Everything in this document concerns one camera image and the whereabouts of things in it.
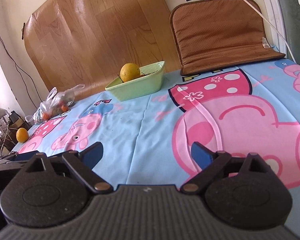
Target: wood panel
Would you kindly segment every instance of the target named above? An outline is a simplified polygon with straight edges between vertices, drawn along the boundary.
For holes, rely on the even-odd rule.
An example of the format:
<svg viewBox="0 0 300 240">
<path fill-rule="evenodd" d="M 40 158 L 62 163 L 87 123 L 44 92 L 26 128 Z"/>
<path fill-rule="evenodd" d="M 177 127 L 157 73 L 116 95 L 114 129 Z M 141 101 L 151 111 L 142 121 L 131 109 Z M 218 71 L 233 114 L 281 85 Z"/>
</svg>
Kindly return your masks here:
<svg viewBox="0 0 300 240">
<path fill-rule="evenodd" d="M 164 0 L 47 0 L 26 24 L 26 50 L 47 88 L 104 90 L 127 62 L 180 69 Z"/>
</svg>

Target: green bowl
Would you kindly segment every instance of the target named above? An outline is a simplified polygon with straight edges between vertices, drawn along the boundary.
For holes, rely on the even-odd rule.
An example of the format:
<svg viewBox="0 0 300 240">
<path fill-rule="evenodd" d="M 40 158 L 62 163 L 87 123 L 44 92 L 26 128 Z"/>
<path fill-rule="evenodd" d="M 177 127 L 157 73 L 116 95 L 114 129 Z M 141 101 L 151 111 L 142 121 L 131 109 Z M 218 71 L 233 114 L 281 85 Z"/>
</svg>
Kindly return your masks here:
<svg viewBox="0 0 300 240">
<path fill-rule="evenodd" d="M 138 98 L 159 91 L 162 86 L 164 61 L 141 67 L 140 71 L 150 75 L 128 82 L 122 82 L 117 77 L 106 86 L 106 90 L 111 92 L 119 101 Z"/>
</svg>

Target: ribbed black surface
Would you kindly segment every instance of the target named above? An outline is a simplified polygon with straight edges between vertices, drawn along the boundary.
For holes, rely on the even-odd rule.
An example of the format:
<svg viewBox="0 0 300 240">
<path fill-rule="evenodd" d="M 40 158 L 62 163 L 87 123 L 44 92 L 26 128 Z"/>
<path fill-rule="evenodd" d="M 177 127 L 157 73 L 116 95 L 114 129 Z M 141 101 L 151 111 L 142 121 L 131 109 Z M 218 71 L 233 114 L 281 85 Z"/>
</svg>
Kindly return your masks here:
<svg viewBox="0 0 300 240">
<path fill-rule="evenodd" d="M 175 186 L 120 186 L 96 196 L 74 220 L 48 229 L 9 225 L 0 240 L 296 240 L 284 227 L 266 231 L 231 228 L 212 217 L 197 196 Z"/>
</svg>

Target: black cable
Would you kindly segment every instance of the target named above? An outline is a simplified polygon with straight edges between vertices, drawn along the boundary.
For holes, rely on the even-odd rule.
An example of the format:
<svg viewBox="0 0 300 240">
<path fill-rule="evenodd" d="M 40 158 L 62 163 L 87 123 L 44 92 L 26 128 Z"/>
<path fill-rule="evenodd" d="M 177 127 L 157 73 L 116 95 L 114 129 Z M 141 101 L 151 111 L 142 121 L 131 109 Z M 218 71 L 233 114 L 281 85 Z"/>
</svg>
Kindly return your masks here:
<svg viewBox="0 0 300 240">
<path fill-rule="evenodd" d="M 22 76 L 21 72 L 18 70 L 18 68 L 19 68 L 23 73 L 25 73 L 25 74 L 31 79 L 31 81 L 32 81 L 32 83 L 33 83 L 33 85 L 34 85 L 34 88 L 35 88 L 35 90 L 36 90 L 36 92 L 37 92 L 37 94 L 38 94 L 38 97 L 39 97 L 40 101 L 42 102 L 42 99 L 41 99 L 41 97 L 40 97 L 40 95 L 39 95 L 39 93 L 38 93 L 37 87 L 35 86 L 32 77 L 31 77 L 27 72 L 25 72 L 22 68 L 20 68 L 20 67 L 18 66 L 18 64 L 15 62 L 15 60 L 11 57 L 11 55 L 10 55 L 9 52 L 8 52 L 8 50 L 6 49 L 6 46 L 5 46 L 5 44 L 4 44 L 4 42 L 3 42 L 2 38 L 1 38 L 1 36 L 0 36 L 0 41 L 1 41 L 1 43 L 2 43 L 2 45 L 3 45 L 3 47 L 4 47 L 4 49 L 5 49 L 5 51 L 6 51 L 6 53 L 7 53 L 7 55 L 8 55 L 8 56 L 11 58 L 11 60 L 14 62 L 15 67 L 16 67 L 16 70 L 17 70 L 18 73 L 20 74 L 20 76 L 21 76 L 21 78 L 22 78 L 22 81 L 23 81 L 23 83 L 24 83 L 25 86 L 26 86 L 27 94 L 28 94 L 28 96 L 29 96 L 31 102 L 34 104 L 34 102 L 32 101 L 32 99 L 31 99 L 31 97 L 30 97 L 30 95 L 29 95 L 29 91 L 28 91 L 28 87 L 27 87 L 27 85 L 26 85 L 26 82 L 25 82 L 25 80 L 23 79 L 23 76 Z"/>
</svg>

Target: transparent plastic bag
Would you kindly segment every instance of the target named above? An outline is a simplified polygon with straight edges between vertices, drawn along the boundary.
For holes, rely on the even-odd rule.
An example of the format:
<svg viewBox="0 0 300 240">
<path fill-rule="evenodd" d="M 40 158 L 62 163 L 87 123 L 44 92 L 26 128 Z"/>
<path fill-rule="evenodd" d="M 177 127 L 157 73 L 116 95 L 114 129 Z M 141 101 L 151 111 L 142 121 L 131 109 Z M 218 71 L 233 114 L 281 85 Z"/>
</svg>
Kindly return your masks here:
<svg viewBox="0 0 300 240">
<path fill-rule="evenodd" d="M 40 103 L 34 115 L 26 116 L 26 121 L 31 122 L 34 120 L 35 124 L 39 124 L 68 111 L 69 106 L 72 106 L 74 103 L 75 92 L 84 87 L 83 84 L 80 84 L 59 93 L 57 93 L 57 88 L 54 87 L 47 96 L 47 99 Z"/>
</svg>

